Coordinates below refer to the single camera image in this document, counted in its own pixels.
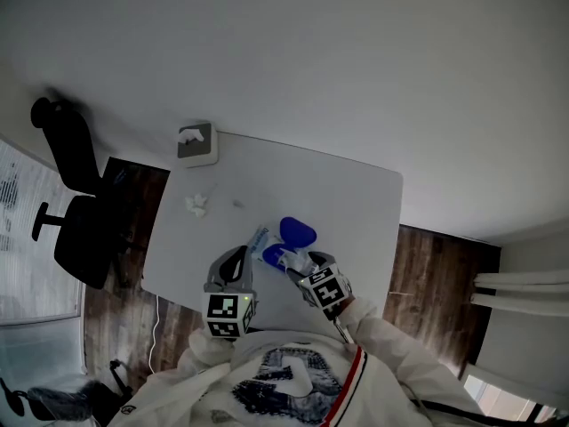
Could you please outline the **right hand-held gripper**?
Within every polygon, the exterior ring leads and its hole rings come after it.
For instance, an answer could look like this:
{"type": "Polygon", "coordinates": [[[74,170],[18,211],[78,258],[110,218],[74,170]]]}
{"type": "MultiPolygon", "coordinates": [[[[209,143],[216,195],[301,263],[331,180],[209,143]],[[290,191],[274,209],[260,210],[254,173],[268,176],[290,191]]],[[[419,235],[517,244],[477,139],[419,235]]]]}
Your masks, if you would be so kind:
{"type": "Polygon", "coordinates": [[[310,251],[309,257],[316,265],[314,274],[305,276],[288,268],[286,275],[311,306],[320,309],[328,320],[335,321],[343,310],[343,303],[352,296],[351,284],[339,271],[333,255],[310,251]]]}

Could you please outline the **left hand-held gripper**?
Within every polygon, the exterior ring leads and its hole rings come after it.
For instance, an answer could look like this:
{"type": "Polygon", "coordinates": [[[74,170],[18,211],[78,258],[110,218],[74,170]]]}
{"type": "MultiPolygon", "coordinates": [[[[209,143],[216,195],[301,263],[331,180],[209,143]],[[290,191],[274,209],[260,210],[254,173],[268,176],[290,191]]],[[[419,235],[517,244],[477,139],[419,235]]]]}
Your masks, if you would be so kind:
{"type": "Polygon", "coordinates": [[[202,316],[211,337],[236,339],[246,334],[256,313],[252,257],[248,246],[237,246],[215,260],[202,296],[202,316]]]}

